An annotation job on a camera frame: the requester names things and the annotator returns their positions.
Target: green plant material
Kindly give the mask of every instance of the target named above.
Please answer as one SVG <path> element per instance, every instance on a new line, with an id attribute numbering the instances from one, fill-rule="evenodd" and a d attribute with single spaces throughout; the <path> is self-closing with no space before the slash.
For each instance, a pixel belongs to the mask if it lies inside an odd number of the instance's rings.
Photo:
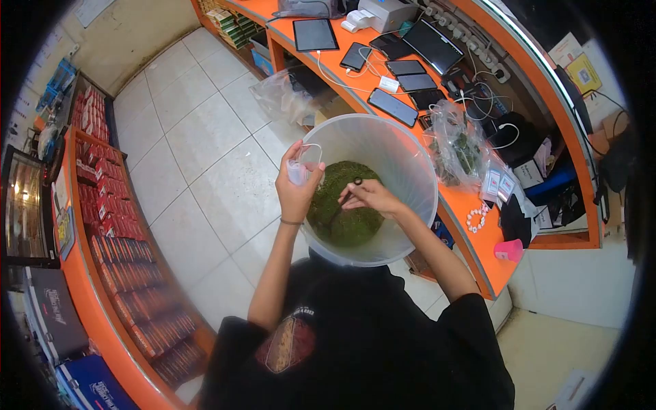
<path id="1" fill-rule="evenodd" d="M 327 224 L 339 208 L 339 194 L 355 177 L 377 179 L 378 174 L 366 165 L 353 161 L 330 164 L 325 170 L 325 180 L 312 197 L 308 222 L 317 236 L 334 246 L 356 247 L 368 242 L 380 229 L 384 217 L 372 208 L 342 210 L 332 223 Z"/>

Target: smartphone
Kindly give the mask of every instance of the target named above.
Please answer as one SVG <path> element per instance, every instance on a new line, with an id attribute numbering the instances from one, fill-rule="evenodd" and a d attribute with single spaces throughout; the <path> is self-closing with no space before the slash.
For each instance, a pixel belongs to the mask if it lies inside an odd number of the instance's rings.
<path id="1" fill-rule="evenodd" d="M 384 45 L 400 43 L 400 42 L 401 39 L 399 37 L 396 37 L 393 33 L 387 33 L 387 34 L 379 35 L 378 37 L 374 38 L 369 42 L 369 45 L 372 46 L 374 49 L 380 51 L 380 48 Z"/>
<path id="2" fill-rule="evenodd" d="M 369 95 L 367 102 L 390 114 L 393 118 L 401 121 L 408 127 L 412 128 L 415 126 L 419 112 L 398 98 L 389 95 L 387 92 L 375 88 L 371 95 Z"/>
<path id="3" fill-rule="evenodd" d="M 418 60 L 387 61 L 385 65 L 395 77 L 397 75 L 426 73 L 426 69 Z"/>
<path id="4" fill-rule="evenodd" d="M 387 57 L 389 61 L 398 60 L 407 57 L 415 51 L 407 43 L 386 44 L 380 47 L 380 52 Z"/>
<path id="5" fill-rule="evenodd" d="M 434 90 L 438 87 L 428 74 L 399 75 L 396 80 L 405 92 Z"/>
<path id="6" fill-rule="evenodd" d="M 431 114 L 422 115 L 419 117 L 419 125 L 422 130 L 427 130 L 433 125 L 433 120 L 430 118 Z"/>
<path id="7" fill-rule="evenodd" d="M 428 110 L 431 104 L 446 100 L 446 96 L 441 90 L 415 91 L 408 94 L 408 97 L 419 111 Z"/>
<path id="8" fill-rule="evenodd" d="M 346 54 L 344 54 L 344 58 L 342 58 L 339 66 L 350 68 L 356 73 L 359 73 L 360 70 L 362 70 L 362 67 L 365 65 L 365 59 L 369 56 L 370 53 L 371 47 L 360 43 L 353 43 L 351 44 L 351 47 L 349 47 L 346 51 Z"/>

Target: glass display case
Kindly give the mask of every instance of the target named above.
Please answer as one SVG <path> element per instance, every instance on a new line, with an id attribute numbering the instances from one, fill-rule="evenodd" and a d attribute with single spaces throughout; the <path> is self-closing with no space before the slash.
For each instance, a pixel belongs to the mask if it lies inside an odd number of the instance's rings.
<path id="1" fill-rule="evenodd" d="M 19 266 L 59 265 L 54 246 L 51 189 L 43 163 L 7 146 L 2 170 L 3 262 Z"/>

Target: wrist bracelet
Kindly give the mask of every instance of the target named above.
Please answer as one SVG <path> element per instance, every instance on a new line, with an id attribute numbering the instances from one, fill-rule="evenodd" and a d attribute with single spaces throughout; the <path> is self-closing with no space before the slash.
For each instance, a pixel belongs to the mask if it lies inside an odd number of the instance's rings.
<path id="1" fill-rule="evenodd" d="M 301 225 L 303 225 L 303 222 L 289 222 L 288 220 L 284 220 L 284 219 L 282 219 L 282 218 L 280 218 L 280 222 L 283 223 L 283 224 L 293 225 L 293 226 L 301 226 Z"/>

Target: clear plastic bag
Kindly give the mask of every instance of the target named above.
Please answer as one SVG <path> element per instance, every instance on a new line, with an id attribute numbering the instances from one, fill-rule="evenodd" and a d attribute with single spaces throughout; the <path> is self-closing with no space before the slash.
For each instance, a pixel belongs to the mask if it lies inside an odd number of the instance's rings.
<path id="1" fill-rule="evenodd" d="M 314 115 L 337 95 L 306 66 L 279 71 L 249 90 L 272 121 L 284 119 L 289 124 Z"/>
<path id="2" fill-rule="evenodd" d="M 315 17 L 315 18 L 342 18 L 337 9 L 340 0 L 278 0 L 278 11 L 273 12 L 274 17 Z"/>
<path id="3" fill-rule="evenodd" d="M 424 132 L 431 138 L 429 154 L 438 180 L 446 186 L 478 193 L 489 167 L 490 152 L 483 129 L 447 100 L 432 106 L 433 125 Z"/>

